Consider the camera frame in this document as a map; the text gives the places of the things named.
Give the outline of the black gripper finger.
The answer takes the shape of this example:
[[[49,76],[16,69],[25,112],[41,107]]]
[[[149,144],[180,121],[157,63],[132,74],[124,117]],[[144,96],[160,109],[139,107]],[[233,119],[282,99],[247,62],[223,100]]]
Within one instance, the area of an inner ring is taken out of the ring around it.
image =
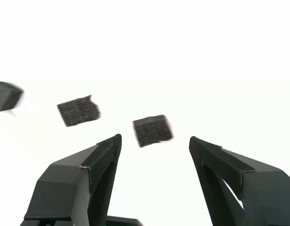
[[[122,137],[60,159],[38,179],[23,226],[103,226],[106,222]]]
[[[290,177],[191,137],[189,151],[215,226],[290,226]]]

